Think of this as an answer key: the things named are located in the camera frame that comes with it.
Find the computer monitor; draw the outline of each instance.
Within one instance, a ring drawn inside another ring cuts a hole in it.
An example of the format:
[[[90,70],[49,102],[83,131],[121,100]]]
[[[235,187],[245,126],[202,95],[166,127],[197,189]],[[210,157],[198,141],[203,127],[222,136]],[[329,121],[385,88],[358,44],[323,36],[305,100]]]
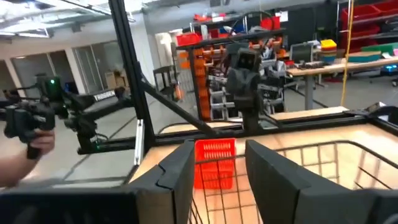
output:
[[[302,43],[290,46],[290,60],[294,63],[313,62],[313,44]]]

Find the person's arm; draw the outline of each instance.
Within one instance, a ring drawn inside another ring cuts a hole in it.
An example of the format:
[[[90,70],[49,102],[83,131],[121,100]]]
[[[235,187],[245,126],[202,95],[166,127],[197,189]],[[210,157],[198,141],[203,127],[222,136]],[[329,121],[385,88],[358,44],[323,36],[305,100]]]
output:
[[[40,155],[49,153],[55,144],[54,131],[35,130],[40,137],[30,143],[30,146],[40,149]],[[36,166],[40,157],[28,159],[27,150],[23,150],[15,156],[0,159],[0,187],[15,186],[18,181],[28,175]]]

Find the orange bin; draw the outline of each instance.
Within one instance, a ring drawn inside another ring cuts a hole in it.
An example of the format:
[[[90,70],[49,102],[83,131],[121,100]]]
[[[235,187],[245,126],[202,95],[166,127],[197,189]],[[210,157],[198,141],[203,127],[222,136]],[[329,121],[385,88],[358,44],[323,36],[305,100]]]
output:
[[[207,139],[195,142],[195,189],[231,189],[235,170],[235,138]],[[217,159],[214,162],[200,163]]]

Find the cable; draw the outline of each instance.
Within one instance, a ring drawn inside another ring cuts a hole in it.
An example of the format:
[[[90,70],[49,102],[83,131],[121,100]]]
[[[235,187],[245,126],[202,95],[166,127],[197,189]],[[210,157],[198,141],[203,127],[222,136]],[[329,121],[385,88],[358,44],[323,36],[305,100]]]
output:
[[[235,28],[236,24],[237,24],[241,19],[244,19],[246,16],[248,16],[248,15],[250,15],[250,14],[260,14],[260,15],[263,15],[263,14],[264,14],[264,15],[266,15],[266,16],[271,20],[271,22],[272,22],[272,28],[271,28],[271,30],[274,29],[274,20],[272,19],[272,15],[269,14],[268,12],[265,12],[265,11],[251,11],[251,12],[247,12],[247,13],[243,14],[240,18],[238,18],[238,19],[234,22],[234,24],[231,26],[231,30],[230,30],[229,33],[228,33],[228,39],[229,39],[230,41],[232,41],[232,42],[234,42],[234,43],[239,43],[238,41],[233,40],[233,39],[231,38],[232,33],[234,32],[234,28]]]
[[[353,18],[354,18],[354,0],[351,0],[351,8],[349,10],[349,27],[348,27],[348,39],[347,39],[347,52],[346,52],[346,62],[344,67],[344,76],[343,76],[343,92],[341,94],[341,102],[340,105],[344,106],[346,99],[346,84],[347,84],[347,73],[348,73],[348,55],[349,48],[351,47],[351,30],[353,28]]]

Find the green box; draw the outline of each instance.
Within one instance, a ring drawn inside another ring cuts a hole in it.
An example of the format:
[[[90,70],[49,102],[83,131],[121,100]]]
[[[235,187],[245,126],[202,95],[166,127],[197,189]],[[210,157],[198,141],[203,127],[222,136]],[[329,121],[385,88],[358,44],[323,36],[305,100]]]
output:
[[[382,54],[389,53],[391,56],[394,55],[394,49],[398,49],[398,42],[390,44],[373,45],[361,48],[363,52],[381,51]]]

